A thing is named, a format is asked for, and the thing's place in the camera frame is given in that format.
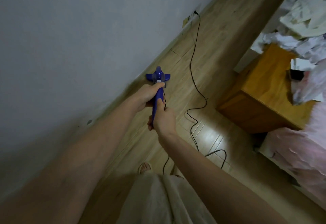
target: person's left hand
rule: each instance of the person's left hand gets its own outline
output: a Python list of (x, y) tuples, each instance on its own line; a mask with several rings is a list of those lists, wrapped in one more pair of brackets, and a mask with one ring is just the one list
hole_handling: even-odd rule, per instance
[(145, 107), (152, 107), (152, 98), (160, 88), (164, 87), (164, 85), (164, 82), (158, 82), (153, 86), (143, 85), (135, 94), (133, 94), (131, 98), (135, 101), (137, 111), (142, 111)]

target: pink bed sheet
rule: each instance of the pink bed sheet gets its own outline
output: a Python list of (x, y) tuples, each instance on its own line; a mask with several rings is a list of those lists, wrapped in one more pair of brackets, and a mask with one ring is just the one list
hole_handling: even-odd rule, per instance
[(326, 102), (315, 104), (304, 130), (281, 128), (265, 139), (273, 159), (296, 175), (301, 187), (326, 207)]

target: person's right hand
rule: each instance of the person's right hand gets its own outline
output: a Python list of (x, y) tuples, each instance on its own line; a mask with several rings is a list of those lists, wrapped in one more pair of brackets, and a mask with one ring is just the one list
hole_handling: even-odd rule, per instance
[(157, 109), (154, 119), (154, 127), (152, 126), (152, 115), (149, 116), (148, 129), (155, 131), (158, 134), (159, 141), (161, 138), (168, 137), (170, 135), (176, 135), (177, 131), (175, 129), (175, 115), (171, 108), (164, 107), (161, 99), (157, 100)]

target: wooden floor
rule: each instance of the wooden floor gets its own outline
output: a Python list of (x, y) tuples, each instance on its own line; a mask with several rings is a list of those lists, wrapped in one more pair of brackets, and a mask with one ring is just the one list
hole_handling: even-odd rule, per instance
[[(206, 96), (208, 106), (191, 111), (199, 121), (193, 131), (203, 154), (216, 148), (225, 149), (228, 156), (223, 169), (266, 200), (290, 223), (322, 223), (322, 220), (326, 220), (326, 213), (293, 188), (288, 183), (287, 175), (277, 166), (252, 152), (255, 138), (215, 110), (217, 99), (236, 78), (232, 68), (281, 1), (217, 0), (202, 15), (192, 68), (196, 84)], [(152, 73), (160, 65), (165, 73), (171, 74), (165, 90), (167, 106), (175, 110), (179, 135), (191, 144), (189, 129), (193, 121), (185, 115), (185, 111), (204, 104), (189, 72), (197, 25), (194, 24), (147, 72)], [(133, 120), (79, 223), (115, 223), (142, 162), (151, 162), (154, 171), (162, 174), (168, 156), (159, 145), (156, 133), (147, 130), (150, 114), (151, 109), (147, 109)], [(223, 153), (210, 156), (219, 166), (223, 158)], [(173, 161), (170, 160), (166, 172), (171, 171), (172, 167)]]

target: person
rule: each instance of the person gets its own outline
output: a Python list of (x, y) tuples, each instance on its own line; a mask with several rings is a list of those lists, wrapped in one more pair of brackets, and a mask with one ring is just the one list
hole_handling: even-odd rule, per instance
[[(1, 223), (78, 223), (133, 117), (163, 85), (144, 85), (69, 145), (1, 204)], [(173, 110), (161, 99), (154, 127), (185, 179), (159, 176), (149, 163), (142, 164), (117, 223), (286, 223), (263, 199), (181, 139)], [(149, 117), (149, 130), (154, 127)]]

